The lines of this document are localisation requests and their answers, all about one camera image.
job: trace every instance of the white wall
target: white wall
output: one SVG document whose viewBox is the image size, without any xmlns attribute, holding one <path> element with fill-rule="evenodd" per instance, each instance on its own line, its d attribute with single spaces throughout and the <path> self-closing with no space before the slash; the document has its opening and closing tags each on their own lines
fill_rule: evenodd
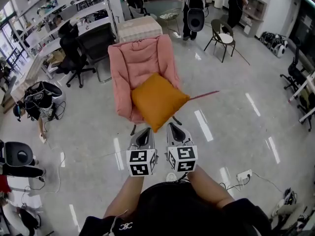
<svg viewBox="0 0 315 236">
<path fill-rule="evenodd" d="M 264 22 L 261 23 L 256 36 L 264 31 L 280 33 L 284 27 L 292 0 L 270 0 L 265 12 Z"/>
</svg>

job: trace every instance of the mesh chair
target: mesh chair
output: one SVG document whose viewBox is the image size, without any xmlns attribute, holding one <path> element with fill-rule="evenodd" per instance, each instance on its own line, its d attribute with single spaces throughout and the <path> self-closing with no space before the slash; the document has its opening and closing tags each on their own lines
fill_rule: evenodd
<svg viewBox="0 0 315 236">
<path fill-rule="evenodd" d="M 220 33 L 221 31 L 221 25 L 225 26 L 230 35 L 227 35 L 225 33 Z M 209 43 L 207 44 L 206 48 L 203 50 L 205 51 L 208 47 L 208 45 L 210 44 L 210 42 L 214 39 L 215 40 L 215 45 L 219 42 L 220 44 L 223 45 L 224 47 L 224 54 L 223 54 L 223 59 L 222 59 L 222 63 L 224 61 L 224 57 L 225 57 L 225 53 L 226 53 L 226 48 L 228 45 L 233 46 L 233 51 L 231 56 L 233 56 L 233 52 L 235 49 L 235 40 L 233 39 L 233 30 L 232 28 L 224 21 L 220 20 L 220 19 L 214 19 L 211 21 L 211 26 L 212 26 L 212 38 L 210 39 Z M 228 42 L 225 39 L 230 39 L 230 37 L 232 37 L 232 41 Z"/>
<path fill-rule="evenodd" d="M 65 53 L 65 58 L 58 66 L 59 71 L 65 74 L 69 73 L 69 71 L 75 71 L 71 78 L 67 81 L 66 85 L 69 88 L 69 83 L 77 76 L 79 79 L 79 88 L 82 88 L 83 84 L 81 82 L 81 73 L 88 71 L 95 73 L 96 70 L 95 68 L 83 69 L 83 67 L 87 65 L 87 57 L 85 55 L 80 55 L 77 51 L 79 45 L 75 37 L 79 35 L 78 26 L 72 26 L 68 21 L 59 29 L 58 34 L 61 38 L 60 46 Z"/>
<path fill-rule="evenodd" d="M 96 27 L 76 38 L 80 45 L 81 51 L 87 56 L 90 64 L 95 65 L 102 59 L 108 57 L 108 46 L 115 43 L 115 35 L 112 32 L 110 23 Z M 96 74 L 99 82 L 105 83 L 112 78 L 101 81 L 96 68 Z"/>
</svg>

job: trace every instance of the pink cushion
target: pink cushion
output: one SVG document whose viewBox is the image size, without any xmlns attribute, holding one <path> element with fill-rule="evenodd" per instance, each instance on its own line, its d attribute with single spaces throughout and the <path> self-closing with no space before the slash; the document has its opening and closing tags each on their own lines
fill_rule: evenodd
<svg viewBox="0 0 315 236">
<path fill-rule="evenodd" d="M 116 112 L 135 123 L 143 117 L 131 101 L 131 91 L 153 73 L 159 73 L 179 89 L 173 47 L 168 35 L 108 47 Z"/>
</svg>

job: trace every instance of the floor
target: floor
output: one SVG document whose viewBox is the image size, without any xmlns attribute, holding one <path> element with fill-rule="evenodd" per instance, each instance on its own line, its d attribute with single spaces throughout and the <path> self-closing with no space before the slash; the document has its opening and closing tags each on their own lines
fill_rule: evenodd
<svg viewBox="0 0 315 236">
<path fill-rule="evenodd" d="M 221 15 L 222 10 L 211 7 L 206 21 Z M 205 26 L 195 41 L 187 42 L 170 31 L 182 91 L 194 97 L 219 90 L 189 101 L 176 117 L 198 147 L 198 164 L 217 182 L 236 185 L 236 175 L 252 169 L 282 192 L 291 187 L 298 194 L 298 201 L 312 204 L 315 131 L 309 133 L 307 123 L 298 122 L 302 114 L 296 102 L 288 103 L 292 91 L 283 89 L 286 82 L 279 77 L 287 73 L 293 53 L 287 50 L 279 59 L 257 39 L 245 37 L 241 28 L 234 31 L 237 52 L 231 57 L 229 47 L 224 63 L 219 60 L 223 55 L 219 45 L 215 48 L 211 43 L 203 51 L 212 36 L 210 27 Z M 102 78 L 110 76 L 107 60 L 99 69 Z M 41 194 L 43 235 L 52 228 L 55 235 L 78 235 L 87 216 L 103 216 L 128 176 L 124 150 L 130 141 L 132 123 L 115 113 L 111 81 L 100 84 L 92 73 L 84 74 L 83 79 L 83 88 L 76 80 L 70 88 L 65 87 L 63 75 L 52 80 L 62 85 L 66 110 L 62 120 L 46 124 L 48 143 L 40 141 L 37 123 L 26 117 L 18 122 L 9 112 L 1 126 L 3 141 L 28 144 L 40 166 L 47 170 L 46 186 L 30 193 Z M 199 112 L 202 119 L 196 117 Z M 204 135 L 199 121 L 206 123 L 212 138 Z M 153 176 L 145 178 L 144 189 L 164 181 L 171 171 L 163 155 L 167 146 L 166 125 L 154 138 L 160 158 Z M 60 190 L 49 193 L 58 190 L 57 168 L 62 152 L 65 161 L 60 168 Z M 36 179 L 30 183 L 35 188 L 42 185 Z M 235 199 L 250 199 L 268 215 L 282 197 L 275 186 L 256 175 L 241 188 L 242 192 L 235 188 L 229 192 Z"/>
</svg>

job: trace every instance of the white shelf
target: white shelf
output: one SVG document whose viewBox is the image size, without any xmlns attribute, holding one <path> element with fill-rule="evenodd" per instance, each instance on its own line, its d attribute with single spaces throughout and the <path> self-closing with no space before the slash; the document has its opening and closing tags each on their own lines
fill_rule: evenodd
<svg viewBox="0 0 315 236">
<path fill-rule="evenodd" d="M 95 13 L 95 12 L 97 12 L 97 11 L 99 11 L 99 10 L 103 10 L 103 9 L 106 9 L 105 2 L 97 3 L 97 4 L 92 5 L 92 6 L 88 7 L 88 8 L 86 8 L 86 9 L 80 10 L 80 11 L 79 11 L 78 13 L 76 13 L 72 18 L 70 18 L 70 22 L 71 22 L 71 23 L 77 23 L 81 18 L 84 18 L 84 17 L 86 17 L 86 16 L 88 16 L 88 15 L 90 15 L 90 14 L 92 14 L 92 13 Z M 48 32 L 46 35 L 44 35 L 44 36 L 40 39 L 40 41 L 43 41 L 45 38 L 47 38 L 47 37 L 49 37 L 50 35 L 52 35 L 52 34 L 54 34 L 55 32 L 57 32 L 57 31 L 60 29 L 60 27 L 63 26 L 63 25 L 64 25 L 66 22 L 68 22 L 68 21 L 69 21 L 69 19 L 67 19 L 67 20 L 65 20 L 64 22 L 60 23 L 60 24 L 58 25 L 58 27 L 56 27 L 55 29 L 51 30 L 51 31 Z M 39 42 L 37 42 L 37 43 L 31 45 L 28 50 L 30 51 L 30 50 L 31 50 L 33 47 L 35 47 Z"/>
</svg>

